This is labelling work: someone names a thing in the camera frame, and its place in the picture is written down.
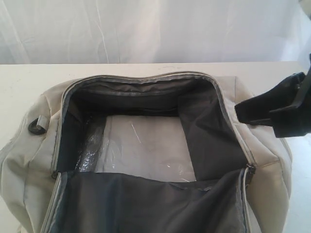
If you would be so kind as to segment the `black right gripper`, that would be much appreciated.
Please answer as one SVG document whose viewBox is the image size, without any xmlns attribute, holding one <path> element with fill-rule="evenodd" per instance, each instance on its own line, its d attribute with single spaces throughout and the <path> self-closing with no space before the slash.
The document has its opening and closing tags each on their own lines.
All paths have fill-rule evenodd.
<svg viewBox="0 0 311 233">
<path fill-rule="evenodd" d="M 277 138 L 311 132 L 311 71 L 295 73 L 271 90 L 235 105 L 240 123 L 272 125 Z"/>
</svg>

